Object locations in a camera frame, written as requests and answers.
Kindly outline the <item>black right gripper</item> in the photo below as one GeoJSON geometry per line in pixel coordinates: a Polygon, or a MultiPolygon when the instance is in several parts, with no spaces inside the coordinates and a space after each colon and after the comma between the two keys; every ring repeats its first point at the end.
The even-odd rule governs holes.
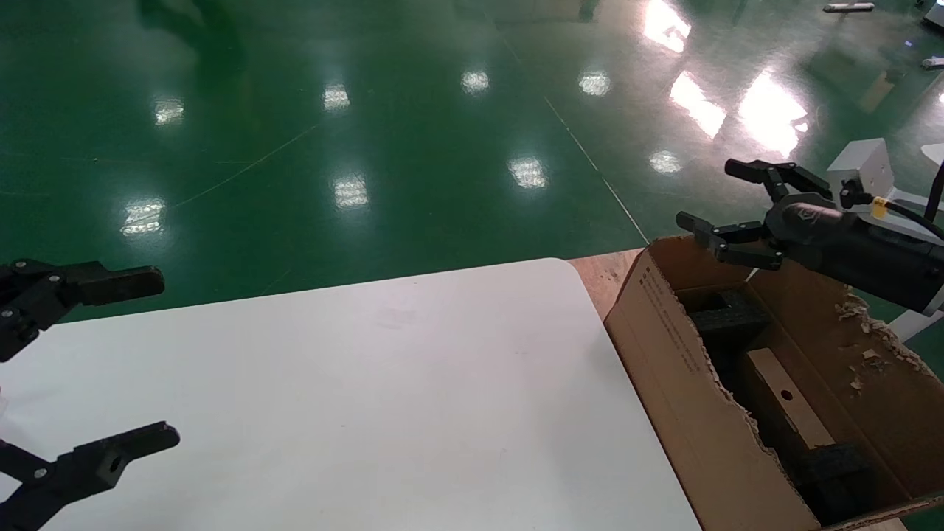
{"type": "Polygon", "coordinates": [[[759,221],[717,226],[678,212],[676,225],[719,263],[778,270],[783,255],[844,285],[923,315],[942,310],[942,245],[830,208],[830,186],[793,162],[729,159],[724,172],[762,184],[775,205],[759,221]],[[792,195],[790,189],[800,194],[792,195]],[[815,198],[817,194],[826,201],[815,198]],[[770,243],[770,236],[782,251],[770,243]]]}

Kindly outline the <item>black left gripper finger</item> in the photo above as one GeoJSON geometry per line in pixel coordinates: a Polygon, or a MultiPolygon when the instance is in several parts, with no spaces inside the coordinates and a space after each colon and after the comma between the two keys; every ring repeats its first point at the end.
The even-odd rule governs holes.
{"type": "Polygon", "coordinates": [[[131,462],[179,443],[165,421],[77,446],[51,462],[2,441],[2,474],[20,485],[2,501],[1,528],[41,530],[67,505],[113,490],[131,462]]]}
{"type": "Polygon", "coordinates": [[[6,263],[1,268],[1,361],[13,359],[78,306],[115,305],[164,290],[162,272],[154,266],[108,270],[97,261],[6,263]]]}

